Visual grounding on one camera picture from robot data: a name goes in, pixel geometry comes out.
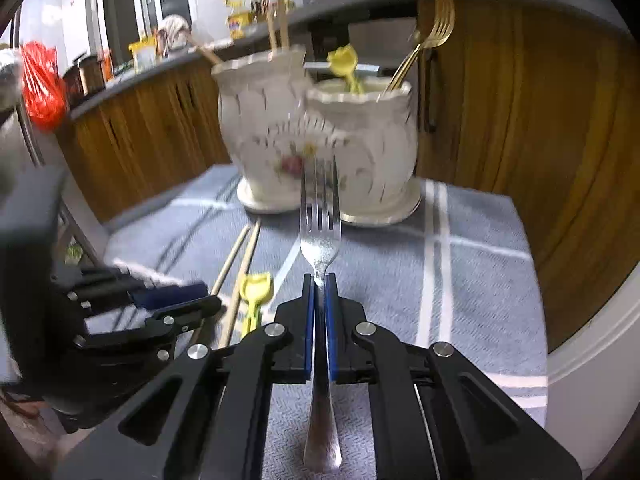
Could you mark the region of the yellow green plastic spatula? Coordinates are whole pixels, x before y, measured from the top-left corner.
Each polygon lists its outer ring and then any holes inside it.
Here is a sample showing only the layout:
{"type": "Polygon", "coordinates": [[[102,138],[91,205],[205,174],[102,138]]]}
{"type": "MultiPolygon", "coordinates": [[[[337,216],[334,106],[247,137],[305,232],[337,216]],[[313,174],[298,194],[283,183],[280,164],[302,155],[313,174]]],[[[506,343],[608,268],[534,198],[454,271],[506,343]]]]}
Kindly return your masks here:
{"type": "Polygon", "coordinates": [[[240,295],[247,305],[241,330],[244,338],[257,330],[262,322],[262,305],[272,297],[271,273],[246,274],[241,282],[240,295]]]}

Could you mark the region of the silver fork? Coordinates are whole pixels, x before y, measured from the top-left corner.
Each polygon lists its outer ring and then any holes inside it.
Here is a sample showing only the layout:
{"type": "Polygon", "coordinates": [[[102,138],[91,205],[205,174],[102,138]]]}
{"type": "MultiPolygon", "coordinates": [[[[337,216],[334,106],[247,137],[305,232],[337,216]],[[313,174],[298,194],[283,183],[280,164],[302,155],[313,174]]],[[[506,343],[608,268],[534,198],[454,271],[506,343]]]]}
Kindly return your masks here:
{"type": "Polygon", "coordinates": [[[336,179],[333,158],[310,156],[304,160],[300,182],[299,245],[314,274],[312,393],[304,465],[322,474],[337,470],[342,463],[332,401],[326,328],[326,271],[337,256],[342,235],[336,179]]]}

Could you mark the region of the gold fork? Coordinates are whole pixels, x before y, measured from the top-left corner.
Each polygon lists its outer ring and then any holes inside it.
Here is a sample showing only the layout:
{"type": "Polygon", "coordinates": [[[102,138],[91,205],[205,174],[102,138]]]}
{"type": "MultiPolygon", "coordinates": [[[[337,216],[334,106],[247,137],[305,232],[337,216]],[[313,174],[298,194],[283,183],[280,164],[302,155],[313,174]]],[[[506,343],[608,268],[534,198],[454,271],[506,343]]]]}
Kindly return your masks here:
{"type": "Polygon", "coordinates": [[[399,65],[396,72],[390,78],[384,92],[392,92],[399,88],[404,82],[413,63],[416,62],[419,54],[423,50],[432,50],[442,46],[454,31],[456,21],[456,11],[454,10],[454,0],[435,0],[434,23],[430,33],[413,48],[399,65]]]}

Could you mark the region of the grey striped table cloth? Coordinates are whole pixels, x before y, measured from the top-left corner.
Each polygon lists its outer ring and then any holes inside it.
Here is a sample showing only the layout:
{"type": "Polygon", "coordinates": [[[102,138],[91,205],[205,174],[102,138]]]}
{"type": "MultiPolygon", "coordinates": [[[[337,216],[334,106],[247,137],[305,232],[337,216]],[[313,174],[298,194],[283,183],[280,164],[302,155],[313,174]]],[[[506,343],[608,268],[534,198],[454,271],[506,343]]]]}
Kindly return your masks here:
{"type": "MultiPolygon", "coordinates": [[[[183,188],[123,214],[104,260],[163,284],[213,285],[249,223],[236,198],[240,175],[213,166],[183,188]]],[[[343,226],[330,271],[341,296],[369,321],[426,348],[457,349],[540,426],[548,402],[547,334],[533,257],[509,197],[420,181],[423,202],[386,228],[343,226]]],[[[262,322],[298,297],[310,265],[299,253],[298,212],[262,217],[250,272],[271,272],[273,298],[262,322]]],[[[310,384],[273,387],[263,479],[374,479],[366,385],[332,388],[342,466],[313,474],[303,466],[310,384]]]]}

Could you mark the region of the cream ceramic boot vase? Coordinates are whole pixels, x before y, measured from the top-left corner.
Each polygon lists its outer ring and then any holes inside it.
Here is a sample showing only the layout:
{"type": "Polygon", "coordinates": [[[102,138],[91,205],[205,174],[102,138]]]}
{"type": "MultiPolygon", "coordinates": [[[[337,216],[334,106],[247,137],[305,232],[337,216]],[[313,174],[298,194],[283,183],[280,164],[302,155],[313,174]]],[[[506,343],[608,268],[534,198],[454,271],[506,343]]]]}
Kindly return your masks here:
{"type": "Polygon", "coordinates": [[[388,90],[383,77],[363,78],[363,92],[343,79],[311,80],[301,46],[218,64],[218,122],[242,179],[236,196],[263,214],[300,205],[303,166],[335,159],[341,217],[354,226],[388,226],[421,203],[413,171],[418,132],[408,82],[388,90]]]}

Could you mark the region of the red plastic bag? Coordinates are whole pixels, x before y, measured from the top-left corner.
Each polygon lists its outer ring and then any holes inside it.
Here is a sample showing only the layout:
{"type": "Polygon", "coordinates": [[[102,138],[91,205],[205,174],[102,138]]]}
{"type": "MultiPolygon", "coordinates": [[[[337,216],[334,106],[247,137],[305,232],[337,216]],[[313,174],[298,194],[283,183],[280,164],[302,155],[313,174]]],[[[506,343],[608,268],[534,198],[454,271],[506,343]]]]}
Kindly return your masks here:
{"type": "Polygon", "coordinates": [[[58,51],[39,41],[21,45],[23,100],[30,121],[42,131],[54,131],[66,115],[65,87],[58,74],[58,51]]]}

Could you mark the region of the yellow food package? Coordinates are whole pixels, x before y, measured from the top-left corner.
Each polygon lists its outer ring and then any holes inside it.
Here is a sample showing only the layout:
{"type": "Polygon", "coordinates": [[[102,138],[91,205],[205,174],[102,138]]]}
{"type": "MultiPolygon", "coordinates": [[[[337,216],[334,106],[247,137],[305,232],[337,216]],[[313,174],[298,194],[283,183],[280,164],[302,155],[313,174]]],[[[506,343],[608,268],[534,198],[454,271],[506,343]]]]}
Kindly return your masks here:
{"type": "Polygon", "coordinates": [[[134,60],[134,70],[137,73],[152,68],[157,59],[156,39],[153,36],[145,37],[128,46],[128,50],[134,60]]]}

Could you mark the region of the yellow spatula in vase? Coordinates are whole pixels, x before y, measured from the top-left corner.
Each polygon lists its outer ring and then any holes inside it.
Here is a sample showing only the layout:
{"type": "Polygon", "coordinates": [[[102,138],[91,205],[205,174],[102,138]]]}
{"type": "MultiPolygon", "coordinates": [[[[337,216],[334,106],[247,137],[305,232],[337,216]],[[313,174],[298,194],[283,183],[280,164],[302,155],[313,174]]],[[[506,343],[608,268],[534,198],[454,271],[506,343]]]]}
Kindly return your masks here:
{"type": "Polygon", "coordinates": [[[328,53],[326,60],[331,73],[346,81],[348,91],[353,94],[363,94],[363,86],[355,75],[358,65],[358,54],[351,44],[339,47],[328,53]]]}

